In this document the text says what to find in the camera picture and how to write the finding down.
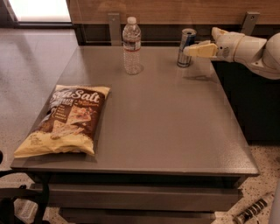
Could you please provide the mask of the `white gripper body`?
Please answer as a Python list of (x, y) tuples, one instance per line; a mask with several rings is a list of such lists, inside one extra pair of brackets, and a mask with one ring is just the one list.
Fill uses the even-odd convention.
[(227, 32), (219, 35), (215, 40), (215, 44), (218, 46), (217, 58), (226, 62), (233, 62), (235, 50), (243, 37), (244, 34), (237, 32)]

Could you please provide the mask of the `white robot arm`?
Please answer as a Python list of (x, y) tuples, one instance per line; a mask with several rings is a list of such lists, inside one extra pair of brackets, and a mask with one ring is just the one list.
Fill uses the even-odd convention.
[(184, 55), (240, 63), (264, 78), (280, 79), (280, 33), (266, 39), (213, 27), (212, 36), (213, 43), (186, 46)]

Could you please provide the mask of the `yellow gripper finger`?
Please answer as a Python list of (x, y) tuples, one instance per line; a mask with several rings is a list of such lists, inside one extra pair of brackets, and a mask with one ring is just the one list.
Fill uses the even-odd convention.
[(218, 52), (216, 44), (190, 45), (184, 48), (183, 53), (186, 56), (211, 58)]
[(228, 35), (228, 32), (225, 30), (222, 30), (218, 27), (212, 28), (212, 37), (215, 41), (218, 41)]

